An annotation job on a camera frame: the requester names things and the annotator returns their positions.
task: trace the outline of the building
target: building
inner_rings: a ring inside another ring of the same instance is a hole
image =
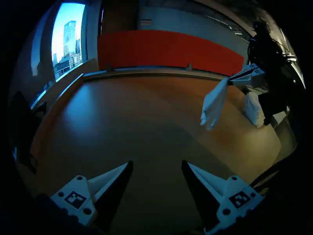
[[[54,66],[54,75],[57,78],[65,74],[70,70],[70,57],[62,58],[55,66]]]
[[[80,39],[76,40],[76,54],[80,54],[81,53],[81,47],[80,47]]]
[[[58,60],[56,58],[56,53],[53,54],[53,61],[52,61],[52,64],[53,64],[53,67],[58,63]]]
[[[74,54],[70,57],[70,69],[82,63],[81,54]]]
[[[76,53],[76,37],[75,37],[76,21],[70,21],[64,25],[63,32],[63,53],[67,54]]]

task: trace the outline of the red wall panel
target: red wall panel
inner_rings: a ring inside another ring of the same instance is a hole
[[[244,57],[199,37],[159,30],[121,31],[98,37],[99,68],[145,65],[187,67],[233,75]]]

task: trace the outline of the white cloth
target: white cloth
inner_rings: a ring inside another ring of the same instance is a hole
[[[224,78],[218,85],[208,93],[203,102],[201,125],[207,130],[212,130],[221,115],[228,90],[228,78]]]
[[[246,95],[244,112],[253,125],[256,127],[263,126],[265,116],[259,102],[258,94],[249,92]]]

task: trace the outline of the white wall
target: white wall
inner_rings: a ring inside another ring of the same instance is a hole
[[[141,19],[151,19],[152,24],[140,25]],[[197,36],[238,53],[245,58],[244,64],[248,60],[248,42],[216,23],[215,20],[186,11],[164,7],[140,7],[138,29],[166,30]]]

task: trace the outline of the window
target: window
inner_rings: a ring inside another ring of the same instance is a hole
[[[81,24],[85,5],[62,3],[54,22],[51,56],[56,80],[81,64]]]

